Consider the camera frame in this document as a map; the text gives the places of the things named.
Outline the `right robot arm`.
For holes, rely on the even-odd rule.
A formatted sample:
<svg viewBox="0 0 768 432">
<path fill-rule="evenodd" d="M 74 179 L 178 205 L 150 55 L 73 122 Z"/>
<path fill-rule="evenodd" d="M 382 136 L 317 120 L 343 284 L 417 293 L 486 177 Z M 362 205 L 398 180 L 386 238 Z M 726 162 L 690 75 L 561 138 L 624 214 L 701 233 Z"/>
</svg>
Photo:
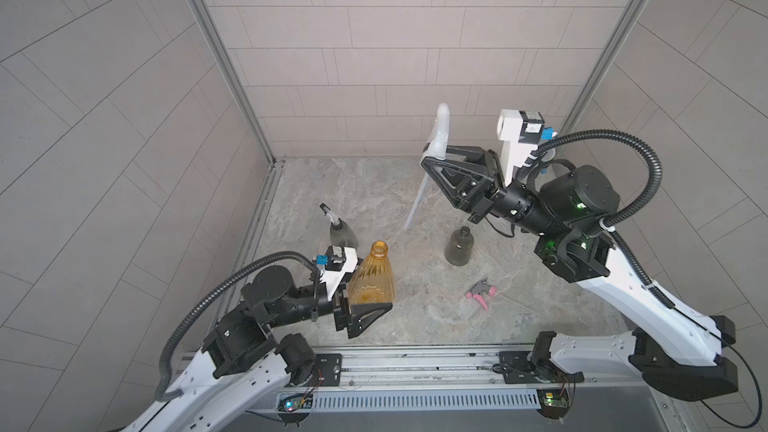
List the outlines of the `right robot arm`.
<svg viewBox="0 0 768 432">
<path fill-rule="evenodd" d="M 479 147 L 427 152 L 421 165 L 473 223 L 494 216 L 535 234 L 535 254 L 568 283 L 619 310 L 635 329 L 612 336 L 538 335 L 529 361 L 544 375 L 589 372 L 639 376 L 655 390 L 694 402 L 735 393 L 738 368 L 723 350 L 736 341 L 727 317 L 706 316 L 653 280 L 617 231 L 602 228 L 619 196 L 597 168 L 564 161 L 567 174 L 541 188 L 533 178 L 505 185 L 500 161 Z M 589 234 L 596 227 L 598 234 Z"/>
</svg>

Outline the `clear spray nozzle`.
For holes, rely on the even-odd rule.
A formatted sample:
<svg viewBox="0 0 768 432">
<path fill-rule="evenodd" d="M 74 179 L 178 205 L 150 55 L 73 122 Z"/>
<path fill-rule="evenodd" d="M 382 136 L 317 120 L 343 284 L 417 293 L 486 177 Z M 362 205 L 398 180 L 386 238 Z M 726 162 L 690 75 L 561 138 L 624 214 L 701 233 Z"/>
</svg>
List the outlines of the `clear spray nozzle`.
<svg viewBox="0 0 768 432">
<path fill-rule="evenodd" d="M 439 160 L 445 159 L 448 140 L 449 140 L 449 132 L 450 132 L 450 109 L 446 103 L 441 103 L 438 106 L 433 128 L 430 132 L 426 149 L 422 154 L 421 161 L 424 161 L 426 158 L 435 158 Z M 403 227 L 404 230 L 408 230 L 412 223 L 414 215 L 419 207 L 422 196 L 425 192 L 428 179 L 429 179 L 429 174 L 425 173 L 422 179 L 421 185 L 419 187 L 418 193 L 416 195 L 416 198 L 413 202 L 412 208 L 409 212 L 409 215 Z"/>
</svg>

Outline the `dark grey bottle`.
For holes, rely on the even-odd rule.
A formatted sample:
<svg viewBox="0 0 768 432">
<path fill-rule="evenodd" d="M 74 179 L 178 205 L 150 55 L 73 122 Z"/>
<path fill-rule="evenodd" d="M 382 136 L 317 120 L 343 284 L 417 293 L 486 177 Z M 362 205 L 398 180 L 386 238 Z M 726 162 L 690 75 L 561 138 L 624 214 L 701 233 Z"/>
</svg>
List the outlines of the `dark grey bottle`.
<svg viewBox="0 0 768 432">
<path fill-rule="evenodd" d="M 454 266 L 465 266 L 469 263 L 474 247 L 474 236 L 469 227 L 462 226 L 455 230 L 445 247 L 445 259 Z"/>
</svg>

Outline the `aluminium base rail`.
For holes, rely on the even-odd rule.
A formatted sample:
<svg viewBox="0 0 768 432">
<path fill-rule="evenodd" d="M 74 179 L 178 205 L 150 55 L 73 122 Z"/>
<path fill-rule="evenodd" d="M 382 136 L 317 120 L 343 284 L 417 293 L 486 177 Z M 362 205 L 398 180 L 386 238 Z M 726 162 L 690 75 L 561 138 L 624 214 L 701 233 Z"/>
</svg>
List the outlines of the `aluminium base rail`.
<svg viewBox="0 0 768 432">
<path fill-rule="evenodd" d="M 575 375 L 538 379 L 523 371 L 526 351 L 512 346 L 321 347 L 312 391 L 280 385 L 275 365 L 257 365 L 243 385 L 219 398 L 285 420 L 316 413 L 537 410 L 565 415 L 572 396 L 651 396 L 639 379 Z"/>
</svg>

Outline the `black white spray nozzle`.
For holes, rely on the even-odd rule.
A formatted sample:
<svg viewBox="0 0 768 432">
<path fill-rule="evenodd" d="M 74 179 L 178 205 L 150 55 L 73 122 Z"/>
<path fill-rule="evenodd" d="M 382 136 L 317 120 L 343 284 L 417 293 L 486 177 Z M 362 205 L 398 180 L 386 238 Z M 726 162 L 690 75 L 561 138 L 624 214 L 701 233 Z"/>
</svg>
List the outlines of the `black white spray nozzle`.
<svg viewBox="0 0 768 432">
<path fill-rule="evenodd" d="M 331 210 L 329 206 L 327 206 L 325 203 L 320 204 L 320 209 L 324 213 L 324 215 L 329 219 L 331 225 L 333 227 L 338 227 L 340 224 L 340 218 Z"/>
</svg>

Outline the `pink grey spray nozzle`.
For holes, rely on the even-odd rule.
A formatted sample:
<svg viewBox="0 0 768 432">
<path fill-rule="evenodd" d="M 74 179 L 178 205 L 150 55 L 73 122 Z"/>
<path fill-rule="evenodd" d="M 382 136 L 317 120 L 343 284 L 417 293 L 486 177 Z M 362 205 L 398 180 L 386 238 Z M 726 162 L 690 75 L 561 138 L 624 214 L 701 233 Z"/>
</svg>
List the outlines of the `pink grey spray nozzle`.
<svg viewBox="0 0 768 432">
<path fill-rule="evenodd" d="M 465 297 L 477 301 L 485 311 L 488 311 L 489 307 L 486 298 L 495 297 L 497 292 L 498 289 L 495 286 L 490 285 L 486 279 L 482 279 L 465 293 Z"/>
</svg>

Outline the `orange plastic bottle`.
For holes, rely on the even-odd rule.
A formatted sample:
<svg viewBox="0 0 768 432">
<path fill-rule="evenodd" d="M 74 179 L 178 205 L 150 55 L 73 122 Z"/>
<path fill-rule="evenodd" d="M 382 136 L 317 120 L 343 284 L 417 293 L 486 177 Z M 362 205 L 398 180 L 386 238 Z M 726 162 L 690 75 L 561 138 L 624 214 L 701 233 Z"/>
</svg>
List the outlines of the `orange plastic bottle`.
<svg viewBox="0 0 768 432">
<path fill-rule="evenodd" d="M 348 283 L 347 298 L 351 305 L 392 303 L 395 301 L 394 273 L 384 241 L 372 244 L 368 256 Z"/>
</svg>

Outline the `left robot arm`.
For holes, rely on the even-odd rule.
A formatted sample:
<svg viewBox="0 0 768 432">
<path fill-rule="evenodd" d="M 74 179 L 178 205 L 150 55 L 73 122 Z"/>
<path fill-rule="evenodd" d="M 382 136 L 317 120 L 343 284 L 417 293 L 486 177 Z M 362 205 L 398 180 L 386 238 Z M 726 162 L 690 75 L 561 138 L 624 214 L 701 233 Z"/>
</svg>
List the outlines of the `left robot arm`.
<svg viewBox="0 0 768 432">
<path fill-rule="evenodd" d="M 337 285 L 330 282 L 333 274 Z M 254 279 L 242 288 L 241 302 L 219 320 L 187 368 L 174 373 L 170 361 L 181 338 L 214 300 L 247 276 Z M 155 401 L 127 428 L 219 431 L 284 386 L 291 390 L 278 399 L 274 414 L 297 423 L 317 409 L 320 388 L 340 384 L 343 357 L 316 353 L 300 334 L 276 339 L 274 329 L 328 315 L 337 330 L 356 338 L 392 309 L 394 298 L 387 264 L 347 261 L 334 272 L 320 271 L 293 252 L 259 259 L 217 286 L 172 333 L 161 354 Z"/>
</svg>

